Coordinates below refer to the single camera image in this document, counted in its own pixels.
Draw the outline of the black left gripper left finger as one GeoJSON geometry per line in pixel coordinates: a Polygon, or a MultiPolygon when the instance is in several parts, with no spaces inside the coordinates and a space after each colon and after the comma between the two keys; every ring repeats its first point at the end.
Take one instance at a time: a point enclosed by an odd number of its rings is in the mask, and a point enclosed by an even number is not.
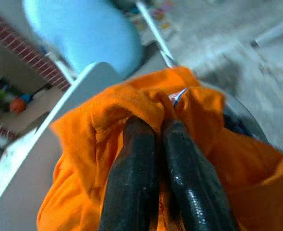
{"type": "Polygon", "coordinates": [[[101,231],[154,231],[158,225],[159,179],[156,133],[138,117],[127,120],[123,148],[108,176],[101,231]]]}

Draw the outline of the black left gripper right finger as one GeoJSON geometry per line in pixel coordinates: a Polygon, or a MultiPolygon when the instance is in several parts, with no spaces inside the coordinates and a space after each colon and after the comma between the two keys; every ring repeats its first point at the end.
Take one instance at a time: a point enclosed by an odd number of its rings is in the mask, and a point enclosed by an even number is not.
{"type": "Polygon", "coordinates": [[[216,170],[180,121],[162,133],[172,192],[187,231],[238,231],[216,170]]]}

